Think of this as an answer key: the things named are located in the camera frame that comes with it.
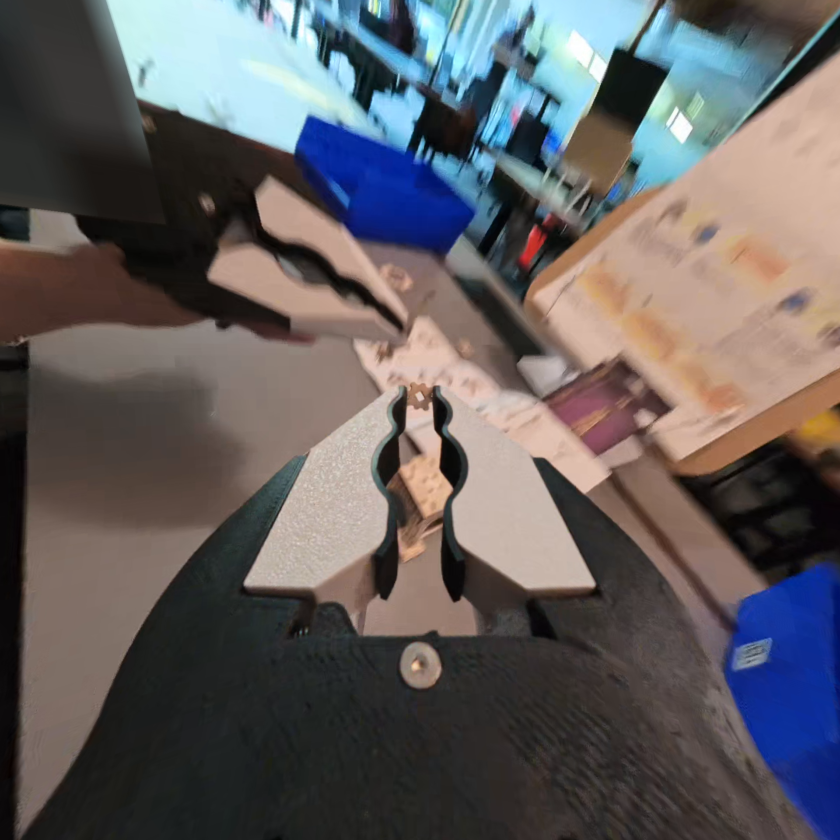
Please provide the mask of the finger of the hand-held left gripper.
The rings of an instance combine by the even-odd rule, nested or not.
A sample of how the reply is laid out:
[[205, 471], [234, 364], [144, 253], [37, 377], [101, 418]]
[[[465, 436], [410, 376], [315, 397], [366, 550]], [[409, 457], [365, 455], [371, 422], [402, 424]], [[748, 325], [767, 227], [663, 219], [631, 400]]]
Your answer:
[[255, 206], [264, 247], [299, 284], [330, 289], [344, 309], [391, 329], [410, 327], [406, 305], [345, 226], [272, 176], [255, 190]]
[[293, 333], [348, 340], [403, 343], [407, 310], [371, 258], [349, 234], [332, 238], [339, 257], [340, 288], [311, 256], [281, 256], [259, 244], [245, 224], [223, 232], [207, 279], [222, 290], [253, 302], [290, 323]]

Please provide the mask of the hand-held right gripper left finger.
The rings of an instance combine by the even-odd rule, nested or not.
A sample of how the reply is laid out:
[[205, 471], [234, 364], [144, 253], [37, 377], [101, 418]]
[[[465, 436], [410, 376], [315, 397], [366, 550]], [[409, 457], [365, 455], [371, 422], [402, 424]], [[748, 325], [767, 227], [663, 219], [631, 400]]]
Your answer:
[[319, 613], [364, 633], [376, 598], [393, 591], [407, 390], [393, 387], [309, 449], [270, 524], [243, 590], [255, 606], [285, 607], [307, 633]]

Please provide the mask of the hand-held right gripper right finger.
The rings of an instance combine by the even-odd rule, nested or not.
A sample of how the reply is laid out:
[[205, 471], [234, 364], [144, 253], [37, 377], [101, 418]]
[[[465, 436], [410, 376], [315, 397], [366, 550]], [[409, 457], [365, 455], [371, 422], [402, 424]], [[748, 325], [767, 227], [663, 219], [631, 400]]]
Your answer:
[[589, 598], [597, 583], [525, 448], [444, 386], [433, 389], [444, 503], [441, 572], [476, 635], [540, 601]]

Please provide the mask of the white top wooden-edge desk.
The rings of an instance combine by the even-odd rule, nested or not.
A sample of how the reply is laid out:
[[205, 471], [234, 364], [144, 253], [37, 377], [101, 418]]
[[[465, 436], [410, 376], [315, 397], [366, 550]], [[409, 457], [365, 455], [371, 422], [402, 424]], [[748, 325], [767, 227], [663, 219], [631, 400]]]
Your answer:
[[248, 3], [108, 1], [138, 99], [293, 152], [312, 116], [383, 132], [314, 52]]

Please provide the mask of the grey desk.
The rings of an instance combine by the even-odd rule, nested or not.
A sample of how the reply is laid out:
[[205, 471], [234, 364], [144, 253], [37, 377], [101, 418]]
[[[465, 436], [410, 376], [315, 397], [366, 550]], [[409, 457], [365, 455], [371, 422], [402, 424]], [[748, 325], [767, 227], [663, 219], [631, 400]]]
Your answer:
[[595, 578], [513, 634], [410, 637], [243, 592], [354, 381], [213, 328], [73, 329], [29, 369], [20, 838], [779, 838], [688, 615], [537, 463]]

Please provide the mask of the blue plastic bin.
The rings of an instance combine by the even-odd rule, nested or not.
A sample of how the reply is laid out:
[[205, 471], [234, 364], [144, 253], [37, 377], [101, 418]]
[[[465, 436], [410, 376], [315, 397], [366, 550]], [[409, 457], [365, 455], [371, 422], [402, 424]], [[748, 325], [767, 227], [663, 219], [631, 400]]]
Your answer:
[[295, 158], [311, 189], [358, 239], [445, 256], [476, 215], [429, 164], [313, 116], [302, 125]]

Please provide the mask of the folded assembly instruction sheet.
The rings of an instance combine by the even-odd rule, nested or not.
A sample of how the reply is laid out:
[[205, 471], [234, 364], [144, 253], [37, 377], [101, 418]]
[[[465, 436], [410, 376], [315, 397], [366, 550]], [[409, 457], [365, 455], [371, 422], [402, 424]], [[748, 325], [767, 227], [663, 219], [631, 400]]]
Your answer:
[[584, 494], [605, 482], [610, 470], [536, 397], [504, 390], [478, 364], [465, 360], [437, 324], [415, 321], [405, 344], [353, 341], [353, 349], [381, 392], [411, 384], [441, 385], [531, 456], [548, 460]]

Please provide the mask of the purple model kit card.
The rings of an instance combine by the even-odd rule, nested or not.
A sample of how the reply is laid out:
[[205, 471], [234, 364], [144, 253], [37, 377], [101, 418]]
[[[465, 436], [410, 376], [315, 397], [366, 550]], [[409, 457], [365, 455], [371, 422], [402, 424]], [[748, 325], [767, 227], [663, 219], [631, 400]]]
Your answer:
[[542, 402], [595, 456], [638, 440], [674, 408], [620, 357], [579, 374]]

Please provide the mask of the red orange bag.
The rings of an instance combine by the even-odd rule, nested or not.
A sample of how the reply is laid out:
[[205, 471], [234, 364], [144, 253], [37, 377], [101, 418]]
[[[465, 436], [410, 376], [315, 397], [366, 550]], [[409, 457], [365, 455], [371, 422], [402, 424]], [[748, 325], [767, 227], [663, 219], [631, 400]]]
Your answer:
[[553, 224], [548, 219], [543, 219], [530, 227], [516, 262], [520, 272], [530, 272], [534, 262], [548, 243], [552, 231]]

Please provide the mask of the plywood clipboard stand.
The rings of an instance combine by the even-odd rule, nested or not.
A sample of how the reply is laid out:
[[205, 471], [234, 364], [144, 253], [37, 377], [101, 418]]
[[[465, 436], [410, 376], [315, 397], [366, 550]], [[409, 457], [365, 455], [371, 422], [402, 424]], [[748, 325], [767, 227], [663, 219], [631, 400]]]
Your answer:
[[[839, 13], [835, 12], [817, 29], [805, 45], [794, 53], [787, 65], [774, 78], [767, 89], [751, 104], [745, 113], [734, 123], [734, 127], [725, 136], [717, 148], [702, 161], [709, 159], [730, 143], [731, 138], [739, 138], [745, 126], [750, 126], [758, 116], [774, 106], [774, 103], [786, 96], [813, 72], [826, 63], [831, 63], [838, 55]], [[531, 325], [539, 332], [549, 346], [566, 354], [577, 364], [592, 365], [600, 357], [595, 350], [601, 345], [595, 341], [595, 334], [588, 329], [575, 326], [560, 326], [558, 317], [551, 316], [557, 300], [565, 295], [566, 282], [561, 279], [564, 273], [576, 269], [582, 260], [617, 230], [630, 222], [641, 219], [643, 209], [671, 186], [663, 183], [650, 188], [635, 188], [633, 194], [623, 203], [601, 215], [589, 231], [568, 248], [546, 269], [538, 273], [522, 303], [524, 314]], [[811, 415], [822, 412], [830, 404], [838, 401], [838, 373], [831, 372], [809, 384], [804, 389], [783, 400], [777, 400], [761, 411], [756, 418], [750, 418], [733, 430], [727, 430], [715, 442], [699, 446], [693, 453], [678, 458], [669, 453], [670, 444], [660, 443], [666, 460], [680, 475], [699, 476], [729, 466], [735, 460], [750, 454], [772, 439], [788, 434], [801, 425]]]

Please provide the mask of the rounded plywood board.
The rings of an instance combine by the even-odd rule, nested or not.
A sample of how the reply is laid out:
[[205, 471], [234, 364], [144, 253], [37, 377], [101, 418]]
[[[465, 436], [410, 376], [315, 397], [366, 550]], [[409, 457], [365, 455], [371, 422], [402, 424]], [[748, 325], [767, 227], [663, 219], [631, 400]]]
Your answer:
[[605, 197], [623, 175], [633, 152], [635, 130], [591, 111], [575, 126], [563, 148], [563, 172], [581, 175], [590, 192]]

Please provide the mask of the yellow bin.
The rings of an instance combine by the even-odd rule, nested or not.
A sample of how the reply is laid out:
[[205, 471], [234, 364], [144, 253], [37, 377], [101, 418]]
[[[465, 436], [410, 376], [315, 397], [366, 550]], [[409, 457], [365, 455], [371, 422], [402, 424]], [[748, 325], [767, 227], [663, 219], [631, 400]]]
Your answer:
[[801, 446], [814, 452], [839, 449], [839, 412], [834, 406], [806, 421], [794, 433]]

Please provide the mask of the blue bin with white label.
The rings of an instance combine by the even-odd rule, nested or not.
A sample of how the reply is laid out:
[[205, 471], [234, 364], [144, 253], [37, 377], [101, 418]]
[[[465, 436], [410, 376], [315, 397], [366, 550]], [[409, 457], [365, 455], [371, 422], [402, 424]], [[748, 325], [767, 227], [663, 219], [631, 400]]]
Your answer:
[[820, 838], [839, 838], [839, 573], [745, 598], [724, 673], [765, 763]]

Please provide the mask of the black monitor screen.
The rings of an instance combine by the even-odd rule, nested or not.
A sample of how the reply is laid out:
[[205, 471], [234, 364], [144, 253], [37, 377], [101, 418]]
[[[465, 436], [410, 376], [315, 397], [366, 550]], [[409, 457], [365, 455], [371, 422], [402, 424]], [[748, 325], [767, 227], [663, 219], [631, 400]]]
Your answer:
[[671, 70], [616, 47], [607, 63], [590, 110], [636, 131]]

